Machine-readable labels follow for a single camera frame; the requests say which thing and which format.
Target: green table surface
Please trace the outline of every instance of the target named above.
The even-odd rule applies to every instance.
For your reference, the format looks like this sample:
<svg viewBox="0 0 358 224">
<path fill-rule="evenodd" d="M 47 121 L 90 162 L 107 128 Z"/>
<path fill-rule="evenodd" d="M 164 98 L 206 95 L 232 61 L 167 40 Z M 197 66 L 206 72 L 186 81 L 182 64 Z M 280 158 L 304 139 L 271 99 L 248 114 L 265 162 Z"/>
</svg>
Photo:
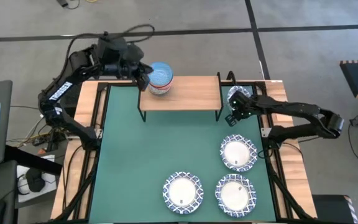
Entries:
<svg viewBox="0 0 358 224">
<path fill-rule="evenodd" d="M 229 89 L 222 87 L 224 100 Z M 241 173 L 257 192 L 256 206 L 248 216 L 226 215 L 214 196 L 218 181 L 236 173 L 219 155 L 225 136 L 241 134 L 262 150 L 256 116 L 230 127 L 224 120 L 230 113 L 225 106 L 219 122 L 214 111 L 148 111 L 144 123 L 137 110 L 138 93 L 132 86 L 111 87 L 90 223 L 275 221 L 261 158 Z M 178 171 L 197 175 L 203 185 L 203 202 L 189 215 L 172 212 L 162 198 L 165 180 Z"/>
</svg>

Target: cable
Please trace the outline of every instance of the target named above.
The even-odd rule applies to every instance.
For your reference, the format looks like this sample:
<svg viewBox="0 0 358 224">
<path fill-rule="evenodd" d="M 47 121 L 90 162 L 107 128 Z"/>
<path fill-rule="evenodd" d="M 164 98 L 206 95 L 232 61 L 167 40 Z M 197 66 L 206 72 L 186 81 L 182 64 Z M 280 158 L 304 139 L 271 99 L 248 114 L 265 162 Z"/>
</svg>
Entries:
<svg viewBox="0 0 358 224">
<path fill-rule="evenodd" d="M 41 131 L 47 126 L 47 124 L 44 124 L 39 130 L 38 130 L 38 135 L 40 135 Z"/>
<path fill-rule="evenodd" d="M 134 26 L 134 27 L 131 27 L 129 28 L 128 30 L 125 30 L 123 33 L 117 35 L 117 36 L 114 36 L 112 39 L 117 39 L 117 38 L 120 38 L 120 37 L 124 37 L 125 34 L 135 30 L 135 29 L 138 29 L 138 28 L 142 28 L 142 27 L 150 27 L 152 29 L 152 33 L 143 38 L 143 39 L 139 39 L 139 40 L 132 40 L 132 41 L 128 41 L 128 43 L 136 43 L 136 42 L 141 42 L 141 41 L 144 41 L 144 40 L 147 40 L 147 39 L 150 39 L 153 35 L 154 35 L 154 32 L 155 32 L 155 27 L 151 24 L 141 24 L 141 25 L 137 25 L 137 26 Z M 76 39 L 79 39 L 79 38 L 82 38 L 82 37 L 95 37 L 95 38 L 99 38 L 99 37 L 102 37 L 103 35 L 100 35 L 100 34 L 95 34 L 95 33 L 84 33 L 84 34 L 78 34 L 76 36 L 74 36 L 74 38 L 72 38 L 72 40 L 70 41 L 70 43 L 68 44 L 68 47 L 67 47 L 67 51 L 66 51 L 66 57 L 65 57 L 65 61 L 63 63 L 63 68 L 62 70 L 60 71 L 60 74 L 59 76 L 55 79 L 54 83 L 57 83 L 60 81 L 60 79 L 62 78 L 62 75 L 65 71 L 65 68 L 67 66 L 67 63 L 68 63 L 68 56 L 70 55 L 70 50 L 71 50 L 71 46 L 74 44 L 74 41 Z"/>
<path fill-rule="evenodd" d="M 150 38 L 152 38 L 152 36 L 155 33 L 155 27 L 152 24 L 140 24 L 140 25 L 131 27 L 128 30 L 125 30 L 122 34 L 119 34 L 116 38 L 124 37 L 125 34 L 130 33 L 131 31 L 139 29 L 139 28 L 142 28 L 142 27 L 151 28 L 152 33 L 150 35 L 148 35 L 147 37 L 145 37 L 145 38 L 142 38 L 142 39 L 139 39 L 139 40 L 130 40 L 130 41 L 127 41 L 127 42 L 130 43 L 130 44 L 133 44 L 133 43 L 139 43 L 139 42 L 142 42 L 142 41 L 145 41 L 145 40 L 149 40 Z"/>
<path fill-rule="evenodd" d="M 70 167 L 71 167 L 71 162 L 73 161 L 74 155 L 77 153 L 77 151 L 82 147 L 82 145 L 78 146 L 78 148 L 75 149 L 75 151 L 73 152 L 73 154 L 70 157 L 70 161 L 68 162 L 68 167 L 67 167 L 67 177 L 65 177 L 65 168 L 64 168 L 64 163 L 63 163 L 63 205 L 62 208 L 65 209 L 66 208 L 66 190 L 67 190 L 67 185 L 68 185 L 68 177 L 70 175 Z"/>
<path fill-rule="evenodd" d="M 22 147 L 22 146 L 23 146 L 23 143 L 24 143 L 24 142 L 27 142 L 27 141 L 29 140 L 29 138 L 34 135 L 35 130 L 37 129 L 39 123 L 41 122 L 41 120 L 42 120 L 43 118 L 44 118 L 44 117 L 42 117 L 41 119 L 39 119 L 39 120 L 36 122 L 36 124 L 30 129 L 30 131 L 29 131 L 29 132 L 27 133 L 27 135 L 25 136 L 25 141 L 22 141 L 21 143 L 16 144 L 14 147 Z"/>
<path fill-rule="evenodd" d="M 347 128 L 347 137 L 349 139 L 349 145 L 352 149 L 352 152 L 354 154 L 354 156 L 358 159 L 358 155 L 356 154 L 356 152 L 354 151 L 353 145 L 352 145 L 352 139 L 351 139 L 351 126 L 352 124 L 349 123 L 349 127 Z"/>
<path fill-rule="evenodd" d="M 11 107 L 16 107 L 16 108 L 27 108 L 27 109 L 33 109 L 33 110 L 37 110 L 37 111 L 39 111 L 39 109 L 38 109 L 38 108 L 34 108 L 34 107 L 31 107 L 31 106 L 16 106 L 16 105 L 14 105 L 14 106 L 11 106 Z"/>
<path fill-rule="evenodd" d="M 294 147 L 296 150 L 298 150 L 298 152 L 299 152 L 299 153 L 301 154 L 301 156 L 302 156 L 302 161 L 304 160 L 304 159 L 303 159 L 303 153 L 302 153 L 302 151 L 301 151 L 300 148 L 298 148 L 298 147 L 296 147 L 295 145 L 293 145 L 293 144 L 291 144 L 291 143 L 288 143 L 288 142 L 283 142 L 283 144 L 287 144 L 287 145 L 289 145 L 289 146 Z"/>
<path fill-rule="evenodd" d="M 70 7 L 66 6 L 66 8 L 67 8 L 67 9 L 71 9 L 71 10 L 78 8 L 78 6 L 80 6 L 80 0 L 77 0 L 77 1 L 78 1 L 77 6 L 75 6 L 75 7 L 73 7 L 73 8 L 70 8 Z"/>
<path fill-rule="evenodd" d="M 278 150 L 278 149 L 271 149 L 271 151 L 269 152 L 267 152 L 267 153 L 269 153 L 269 154 L 267 154 L 267 157 L 271 157 L 272 155 L 273 155 L 273 150 Z M 258 152 L 258 157 L 259 158 L 261 158 L 261 159 L 266 159 L 266 157 L 265 156 L 261 156 L 260 154 L 262 153 L 262 152 L 264 152 L 265 151 L 265 149 L 262 149 L 261 151 L 259 151 Z"/>
<path fill-rule="evenodd" d="M 29 138 L 30 136 L 32 136 L 34 133 L 35 133 L 35 130 L 37 129 L 37 126 L 38 126 L 38 124 L 42 121 L 42 119 L 43 119 L 44 117 L 42 117 L 42 118 L 40 118 L 37 122 L 36 122 L 36 124 L 30 129 L 30 131 L 27 133 L 27 135 L 25 136 L 25 138 L 27 139 L 27 138 Z"/>
<path fill-rule="evenodd" d="M 318 139 L 318 138 L 320 138 L 320 136 L 317 136 L 317 137 L 314 137 L 314 138 L 305 139 L 305 140 L 302 140 L 302 141 L 298 141 L 298 143 L 307 142 L 307 141 L 315 140 L 315 139 Z"/>
<path fill-rule="evenodd" d="M 52 181 L 52 182 L 49 182 L 49 181 L 46 181 L 46 180 L 43 180 L 43 181 L 45 181 L 45 182 L 48 183 L 48 184 L 52 184 L 52 183 L 56 182 L 56 179 L 55 179 L 54 181 Z M 26 183 L 26 184 L 17 186 L 17 187 L 15 187 L 15 189 L 8 191 L 7 194 L 5 194 L 3 197 L 1 197 L 1 200 L 4 199 L 6 196 L 8 196 L 10 193 L 14 192 L 15 190 L 17 190 L 17 189 L 19 189 L 19 188 L 21 188 L 21 187 L 24 187 L 24 186 L 26 186 L 26 185 L 28 185 L 28 184 L 29 184 L 29 183 Z"/>
</svg>

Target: wooden platform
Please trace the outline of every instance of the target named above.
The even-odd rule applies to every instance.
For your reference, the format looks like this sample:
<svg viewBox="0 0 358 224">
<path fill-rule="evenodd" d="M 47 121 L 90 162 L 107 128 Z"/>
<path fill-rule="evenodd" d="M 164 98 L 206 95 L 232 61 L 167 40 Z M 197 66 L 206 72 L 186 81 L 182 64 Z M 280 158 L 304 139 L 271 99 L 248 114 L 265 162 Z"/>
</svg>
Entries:
<svg viewBox="0 0 358 224">
<path fill-rule="evenodd" d="M 155 95 L 149 90 L 141 93 L 142 111 L 220 110 L 221 94 L 218 76 L 173 77 L 166 94 Z"/>
</svg>

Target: paper plate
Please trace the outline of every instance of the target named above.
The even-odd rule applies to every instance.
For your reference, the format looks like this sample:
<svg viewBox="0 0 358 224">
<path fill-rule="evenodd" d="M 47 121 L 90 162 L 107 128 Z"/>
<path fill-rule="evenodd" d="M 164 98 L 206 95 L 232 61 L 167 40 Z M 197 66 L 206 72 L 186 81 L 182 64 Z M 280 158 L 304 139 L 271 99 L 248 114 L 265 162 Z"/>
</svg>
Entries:
<svg viewBox="0 0 358 224">
<path fill-rule="evenodd" d="M 237 172 L 251 169 L 258 159 L 256 147 L 251 140 L 239 134 L 226 136 L 220 152 L 224 165 Z"/>
<path fill-rule="evenodd" d="M 227 93 L 227 100 L 226 100 L 227 105 L 229 106 L 230 110 L 234 110 L 234 108 L 231 107 L 231 105 L 229 103 L 229 99 L 236 91 L 240 91 L 245 96 L 251 97 L 251 94 L 245 89 L 245 87 L 243 87 L 243 86 L 233 86 L 232 88 L 230 88 L 229 92 Z"/>
<path fill-rule="evenodd" d="M 218 206 L 231 217 L 244 217 L 256 205 L 256 191 L 249 179 L 240 174 L 225 175 L 216 186 Z"/>
<path fill-rule="evenodd" d="M 165 181 L 162 197 L 173 212 L 189 214 L 201 205 L 204 190 L 197 176 L 189 172 L 176 172 Z"/>
</svg>

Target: gray floor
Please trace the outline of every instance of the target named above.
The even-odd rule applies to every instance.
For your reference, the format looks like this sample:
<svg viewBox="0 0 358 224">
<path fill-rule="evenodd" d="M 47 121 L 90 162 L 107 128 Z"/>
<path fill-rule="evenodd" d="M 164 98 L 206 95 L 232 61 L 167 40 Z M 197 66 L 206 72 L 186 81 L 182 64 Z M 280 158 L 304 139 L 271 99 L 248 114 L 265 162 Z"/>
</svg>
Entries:
<svg viewBox="0 0 358 224">
<path fill-rule="evenodd" d="M 146 22 L 157 30 L 250 27 L 241 0 L 80 1 L 78 9 L 69 11 L 53 0 L 0 0 L 0 37 L 119 32 Z M 358 1 L 258 0 L 252 6 L 258 27 L 358 24 Z M 358 113 L 358 100 L 339 68 L 340 60 L 358 59 L 358 30 L 270 32 L 260 33 L 260 38 L 270 76 L 284 80 L 290 101 L 315 103 L 346 120 L 339 139 L 305 142 L 301 149 L 312 192 L 349 195 L 358 215 L 358 160 L 347 138 L 348 119 Z M 92 42 L 79 40 L 73 49 Z M 36 106 L 39 91 L 59 73 L 67 44 L 68 40 L 0 42 L 0 80 L 13 80 L 13 105 Z M 262 79 L 251 33 L 153 37 L 139 45 L 145 63 L 166 61 L 175 75 L 233 70 L 237 78 Z M 12 109 L 8 139 L 22 138 L 38 119 L 37 111 Z M 351 131 L 358 153 L 358 128 Z M 53 195 L 44 199 L 21 208 L 19 223 L 48 220 Z"/>
</svg>

